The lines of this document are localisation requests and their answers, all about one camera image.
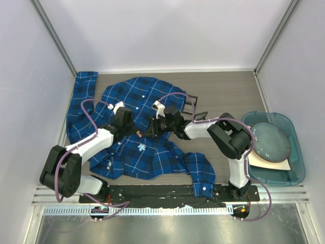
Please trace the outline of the blue plaid shirt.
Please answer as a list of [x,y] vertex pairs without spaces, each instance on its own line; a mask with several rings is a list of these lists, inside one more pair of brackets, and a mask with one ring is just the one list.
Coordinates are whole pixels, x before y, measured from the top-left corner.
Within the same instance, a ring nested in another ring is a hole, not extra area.
[[[135,77],[108,86],[99,104],[93,103],[98,74],[79,72],[67,114],[67,138],[71,144],[91,135],[95,128],[109,123],[113,112],[108,104],[120,101],[134,113],[134,122],[142,132],[155,115],[152,104],[162,99],[165,106],[182,109],[185,92],[168,82],[153,77]],[[211,197],[216,175],[212,165],[201,153],[183,152],[165,133],[157,138],[130,135],[89,159],[90,171],[110,179],[122,175],[152,180],[164,174],[186,173],[191,176],[193,195]],[[139,144],[146,149],[139,151]]]

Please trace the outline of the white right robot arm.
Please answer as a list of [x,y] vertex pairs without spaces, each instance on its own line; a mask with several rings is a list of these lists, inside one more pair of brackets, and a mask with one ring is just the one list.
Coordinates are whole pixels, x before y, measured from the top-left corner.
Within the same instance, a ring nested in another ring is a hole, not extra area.
[[252,136],[244,123],[229,113],[210,120],[185,119],[174,106],[164,109],[163,115],[155,115],[143,136],[156,138],[165,132],[173,132],[179,139],[211,138],[224,156],[228,158],[230,178],[229,194],[236,201],[248,195],[251,180],[248,175],[247,156]]

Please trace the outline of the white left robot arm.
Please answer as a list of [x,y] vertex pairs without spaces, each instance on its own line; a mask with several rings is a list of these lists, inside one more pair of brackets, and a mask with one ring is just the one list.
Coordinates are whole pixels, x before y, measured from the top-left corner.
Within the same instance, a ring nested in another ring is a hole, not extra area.
[[108,197],[107,184],[98,177],[82,175],[82,165],[137,130],[133,112],[126,107],[117,108],[111,123],[97,132],[67,147],[52,147],[40,175],[40,183],[66,198],[86,193],[96,202],[104,202]]

